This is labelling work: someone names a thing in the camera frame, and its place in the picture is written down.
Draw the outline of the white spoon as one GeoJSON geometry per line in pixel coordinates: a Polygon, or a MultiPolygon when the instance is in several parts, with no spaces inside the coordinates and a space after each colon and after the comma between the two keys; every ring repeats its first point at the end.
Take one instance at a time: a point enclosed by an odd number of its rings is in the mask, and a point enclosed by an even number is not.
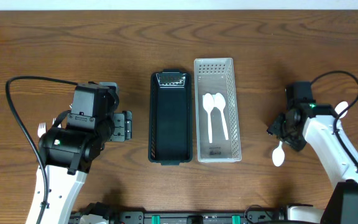
{"type": "Polygon", "coordinates": [[[207,112],[209,143],[212,143],[213,142],[213,130],[212,130],[212,124],[211,124],[211,112],[214,109],[214,98],[210,93],[207,93],[203,96],[203,108],[207,112]]]}
{"type": "Polygon", "coordinates": [[[223,132],[225,140],[229,139],[228,130],[227,130],[227,123],[224,116],[224,108],[226,106],[226,100],[224,99],[221,93],[216,93],[214,96],[214,106],[220,111],[221,113],[221,121],[223,126],[223,132]]]}
{"type": "Polygon", "coordinates": [[[349,106],[348,102],[342,101],[335,107],[335,112],[339,115],[339,118],[342,119],[347,114],[347,107],[349,106]]]}
{"type": "Polygon", "coordinates": [[[285,160],[285,152],[283,150],[283,142],[280,141],[278,146],[272,151],[272,162],[274,166],[280,167],[285,160]]]}

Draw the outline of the black plastic basket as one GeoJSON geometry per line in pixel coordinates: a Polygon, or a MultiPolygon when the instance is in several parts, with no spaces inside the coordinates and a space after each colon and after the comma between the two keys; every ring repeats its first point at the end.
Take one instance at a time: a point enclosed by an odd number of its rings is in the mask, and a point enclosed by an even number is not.
{"type": "Polygon", "coordinates": [[[191,75],[177,69],[150,80],[149,161],[177,166],[193,158],[191,75]]]}

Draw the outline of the clear plastic basket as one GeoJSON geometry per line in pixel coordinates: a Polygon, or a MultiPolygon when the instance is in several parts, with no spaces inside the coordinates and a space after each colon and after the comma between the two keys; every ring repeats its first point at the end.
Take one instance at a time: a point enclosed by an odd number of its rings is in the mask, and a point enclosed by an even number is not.
{"type": "Polygon", "coordinates": [[[198,161],[204,163],[240,161],[241,140],[233,59],[197,58],[194,60],[194,72],[198,161]],[[228,140],[224,137],[221,113],[214,107],[211,112],[213,142],[209,143],[207,112],[203,108],[203,96],[207,93],[212,96],[221,93],[226,100],[224,116],[228,140]]]}

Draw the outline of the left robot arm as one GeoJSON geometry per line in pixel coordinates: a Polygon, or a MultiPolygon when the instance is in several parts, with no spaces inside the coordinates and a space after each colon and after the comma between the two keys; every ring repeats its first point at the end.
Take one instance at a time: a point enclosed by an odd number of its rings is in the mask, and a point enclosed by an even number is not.
{"type": "Polygon", "coordinates": [[[40,137],[45,167],[36,186],[27,223],[68,223],[75,200],[107,142],[132,137],[132,113],[117,113],[119,87],[114,82],[83,83],[75,88],[68,111],[58,115],[40,137]]]}

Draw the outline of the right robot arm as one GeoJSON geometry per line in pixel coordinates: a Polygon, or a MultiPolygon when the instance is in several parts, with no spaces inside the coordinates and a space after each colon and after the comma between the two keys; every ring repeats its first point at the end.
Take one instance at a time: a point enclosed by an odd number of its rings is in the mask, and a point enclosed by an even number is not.
{"type": "Polygon", "coordinates": [[[346,136],[331,105],[317,104],[310,82],[285,89],[287,112],[268,127],[281,144],[296,151],[309,144],[322,163],[334,192],[324,210],[309,205],[286,207],[275,223],[358,223],[358,152],[346,136]]]}

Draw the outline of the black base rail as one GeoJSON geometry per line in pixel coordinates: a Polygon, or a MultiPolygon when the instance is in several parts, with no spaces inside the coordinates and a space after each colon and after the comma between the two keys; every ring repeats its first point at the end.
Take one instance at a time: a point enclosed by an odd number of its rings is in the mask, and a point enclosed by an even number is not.
{"type": "Polygon", "coordinates": [[[143,210],[118,210],[97,202],[80,212],[72,213],[69,224],[245,224],[290,223],[282,209],[251,207],[244,212],[146,212],[143,210]]]}

